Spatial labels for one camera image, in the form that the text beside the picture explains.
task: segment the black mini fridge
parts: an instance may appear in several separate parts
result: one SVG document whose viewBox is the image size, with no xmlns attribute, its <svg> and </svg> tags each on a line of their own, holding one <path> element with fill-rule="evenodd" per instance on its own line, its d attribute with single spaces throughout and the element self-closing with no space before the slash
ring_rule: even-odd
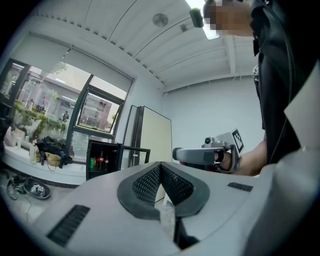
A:
<svg viewBox="0 0 320 256">
<path fill-rule="evenodd" d="M 149 162 L 150 149 L 124 146 L 112 139 L 90 136 L 86 180 Z"/>
</svg>

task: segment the cup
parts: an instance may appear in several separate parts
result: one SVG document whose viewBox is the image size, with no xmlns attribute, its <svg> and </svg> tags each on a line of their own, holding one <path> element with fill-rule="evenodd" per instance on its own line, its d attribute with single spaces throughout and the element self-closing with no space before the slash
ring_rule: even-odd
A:
<svg viewBox="0 0 320 256">
<path fill-rule="evenodd" d="M 22 138 L 21 138 L 21 137 L 17 137 L 17 138 L 16 138 L 16 146 L 18 147 L 18 149 L 21 148 L 21 141 L 22 141 Z"/>
</svg>

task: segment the bottle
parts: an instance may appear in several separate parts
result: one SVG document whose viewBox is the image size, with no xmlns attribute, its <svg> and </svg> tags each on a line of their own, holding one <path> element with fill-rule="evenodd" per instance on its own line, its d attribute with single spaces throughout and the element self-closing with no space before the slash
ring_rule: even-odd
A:
<svg viewBox="0 0 320 256">
<path fill-rule="evenodd" d="M 102 170 L 102 165 L 104 164 L 104 152 L 101 151 L 101 155 L 99 158 L 99 170 Z"/>
<path fill-rule="evenodd" d="M 104 170 L 105 171 L 108 170 L 108 163 L 109 163 L 109 160 L 108 160 L 108 156 L 106 155 L 105 156 L 105 160 L 104 160 Z"/>
</svg>

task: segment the white corrugated ceiling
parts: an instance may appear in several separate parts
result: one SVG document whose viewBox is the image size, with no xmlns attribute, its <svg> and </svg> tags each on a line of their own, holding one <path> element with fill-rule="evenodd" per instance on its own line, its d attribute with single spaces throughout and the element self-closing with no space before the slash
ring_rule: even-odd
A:
<svg viewBox="0 0 320 256">
<path fill-rule="evenodd" d="M 111 42 L 159 79 L 165 91 L 251 74 L 257 62 L 253 39 L 208 40 L 193 26 L 189 10 L 185 0 L 48 0 L 31 15 L 78 26 Z M 158 13 L 168 17 L 166 26 L 153 24 Z"/>
</svg>

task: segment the smoke detector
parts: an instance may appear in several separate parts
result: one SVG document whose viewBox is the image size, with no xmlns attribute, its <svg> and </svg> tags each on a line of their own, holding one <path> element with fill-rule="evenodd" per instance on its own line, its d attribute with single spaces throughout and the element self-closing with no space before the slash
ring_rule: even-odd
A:
<svg viewBox="0 0 320 256">
<path fill-rule="evenodd" d="M 165 15 L 163 13 L 157 13 L 156 15 L 153 16 L 152 22 L 157 27 L 162 28 L 168 24 L 169 19 L 168 19 L 167 15 Z"/>
</svg>

